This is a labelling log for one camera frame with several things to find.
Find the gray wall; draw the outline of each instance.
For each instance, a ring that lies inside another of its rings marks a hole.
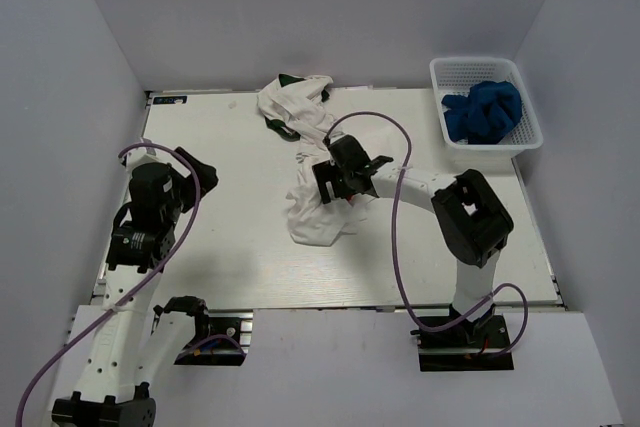
[[[145,89],[261,88],[281,71],[423,86],[441,54],[512,58],[544,0],[96,0]]]
[[[144,94],[93,0],[0,0],[0,12],[0,424],[13,425],[90,298],[124,178],[115,155]]]
[[[545,145],[522,159],[560,287],[640,426],[640,0],[547,0],[516,62]]]

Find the white plastic basket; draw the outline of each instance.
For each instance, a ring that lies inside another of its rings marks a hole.
[[[492,57],[446,57],[433,59],[429,67],[440,126],[452,160],[464,163],[495,162],[510,159],[525,150],[537,149],[542,145],[538,119],[516,64],[507,59]],[[469,145],[466,140],[453,142],[444,119],[447,108],[442,105],[442,98],[447,94],[468,95],[472,86],[484,80],[506,80],[518,89],[522,98],[522,119],[498,144]]]

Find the blue towel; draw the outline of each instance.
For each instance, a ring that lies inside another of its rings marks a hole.
[[[470,144],[497,144],[522,118],[520,92],[509,82],[480,82],[469,96],[445,95],[442,105],[452,141],[467,139]]]

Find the tabletop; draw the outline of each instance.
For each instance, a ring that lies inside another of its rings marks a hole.
[[[391,200],[369,203],[367,219],[359,224],[358,233],[343,235],[330,247],[298,245],[291,240],[286,213],[292,202],[285,195],[296,183],[297,145],[266,128],[256,108],[255,92],[193,94],[182,104],[151,102],[149,108],[145,138],[168,147],[184,147],[215,166],[220,178],[203,200],[189,237],[165,270],[154,303],[164,304],[175,295],[196,295],[217,310],[402,305],[391,264]],[[435,173],[464,170],[446,158],[430,89],[336,89],[326,108],[336,116],[359,110],[388,114],[411,135],[412,166]],[[385,150],[369,152],[372,157],[379,153],[398,160],[404,157],[404,138],[384,120],[357,117],[345,121],[343,129],[361,140],[365,149]],[[495,284],[513,282],[531,302],[555,303],[544,245],[513,165],[505,161],[485,175],[515,223]],[[185,224],[181,219],[177,235]],[[449,303],[456,261],[435,217],[401,205],[398,239],[411,302]],[[517,294],[506,290],[497,297],[504,303],[517,304],[518,300]]]

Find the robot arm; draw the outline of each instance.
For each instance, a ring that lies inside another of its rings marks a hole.
[[[360,143],[345,135],[328,145],[331,160],[313,166],[323,203],[355,194],[394,198],[403,167],[386,156],[369,158]],[[456,291],[450,316],[456,318],[490,294],[500,251],[513,221],[482,174],[468,170],[458,176],[408,168],[400,201],[435,214],[451,253],[457,259]],[[468,337],[492,316],[487,304],[462,326]]]
[[[176,152],[194,168],[201,196],[218,183],[215,168],[200,163],[184,149]],[[142,332],[156,275],[128,302],[122,296],[138,285],[169,253],[181,213],[195,202],[195,183],[152,153],[128,156],[131,201],[116,214],[107,253],[103,309],[116,313],[96,330],[91,354],[70,398],[55,402],[52,420],[61,427],[152,426],[155,402],[149,388],[189,342],[209,335],[204,301],[173,298],[154,310],[158,325],[140,352]],[[127,213],[130,220],[125,220]]]

